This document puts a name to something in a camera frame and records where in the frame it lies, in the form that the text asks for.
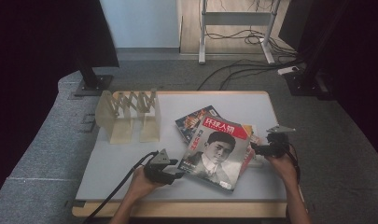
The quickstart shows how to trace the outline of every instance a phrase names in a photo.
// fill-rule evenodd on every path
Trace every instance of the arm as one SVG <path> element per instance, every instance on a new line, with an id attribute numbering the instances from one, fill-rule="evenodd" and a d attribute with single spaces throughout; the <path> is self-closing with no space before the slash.
<path id="1" fill-rule="evenodd" d="M 301 199 L 299 185 L 297 183 L 297 174 L 293 163 L 288 155 L 281 158 L 266 157 L 273 165 L 273 168 L 282 178 L 287 192 L 287 208 L 292 224 L 308 224 L 311 219 L 305 209 Z"/>
<path id="2" fill-rule="evenodd" d="M 161 186 L 164 186 L 164 184 L 154 183 L 146 178 L 143 166 L 137 168 L 133 172 L 133 180 L 131 181 L 130 187 L 109 224 L 128 223 L 133 205 L 154 189 Z"/>

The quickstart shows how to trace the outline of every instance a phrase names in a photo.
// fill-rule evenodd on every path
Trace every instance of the wall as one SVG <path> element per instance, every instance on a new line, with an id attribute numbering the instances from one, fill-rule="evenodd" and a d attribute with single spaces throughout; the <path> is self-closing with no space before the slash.
<path id="1" fill-rule="evenodd" d="M 101 0 L 115 47 L 178 48 L 177 1 Z"/>

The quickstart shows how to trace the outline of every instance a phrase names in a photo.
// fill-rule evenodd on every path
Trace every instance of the magazine cover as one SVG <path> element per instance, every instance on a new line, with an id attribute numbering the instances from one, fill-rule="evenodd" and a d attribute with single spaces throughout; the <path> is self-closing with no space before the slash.
<path id="1" fill-rule="evenodd" d="M 218 112 L 211 105 L 209 105 L 175 121 L 177 128 L 183 135 L 187 144 L 189 144 L 189 142 L 191 141 L 192 136 L 194 135 L 198 125 L 200 124 L 200 120 L 206 113 L 209 113 L 212 116 L 220 117 Z"/>
<path id="2" fill-rule="evenodd" d="M 178 169 L 234 191 L 249 140 L 242 125 L 206 114 Z"/>

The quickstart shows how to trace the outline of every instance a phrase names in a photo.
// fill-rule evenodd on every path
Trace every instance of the black cable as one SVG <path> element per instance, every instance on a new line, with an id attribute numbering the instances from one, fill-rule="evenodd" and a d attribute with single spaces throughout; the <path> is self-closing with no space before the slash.
<path id="1" fill-rule="evenodd" d="M 128 174 L 126 174 L 126 176 L 124 177 L 124 179 L 122 179 L 122 181 L 118 184 L 118 186 L 110 193 L 109 196 L 107 196 L 107 198 L 101 203 L 101 205 L 98 206 L 98 208 L 95 209 L 95 211 L 93 211 L 84 221 L 83 223 L 88 223 L 93 217 L 95 217 L 96 214 L 98 214 L 99 211 L 101 211 L 101 209 L 110 201 L 110 199 L 113 198 L 113 196 L 119 191 L 119 189 L 121 189 L 121 187 L 125 184 L 125 182 L 127 182 L 128 178 L 131 176 L 131 174 L 133 173 L 133 171 L 138 168 L 139 165 L 142 164 L 142 162 L 149 156 L 155 156 L 158 154 L 158 151 L 155 151 L 155 152 L 150 152 L 148 153 L 145 157 L 143 157 L 142 159 L 140 159 L 139 162 L 137 162 L 133 168 L 131 168 L 131 170 L 128 172 Z"/>

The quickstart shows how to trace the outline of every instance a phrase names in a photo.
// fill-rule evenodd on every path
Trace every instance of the red magazine title banner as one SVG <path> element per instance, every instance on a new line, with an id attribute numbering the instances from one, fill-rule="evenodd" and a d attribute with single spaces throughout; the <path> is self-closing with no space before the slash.
<path id="1" fill-rule="evenodd" d="M 242 126 L 233 126 L 222 120 L 205 118 L 203 120 L 203 126 L 224 133 L 229 133 L 233 137 L 246 139 L 247 133 Z"/>

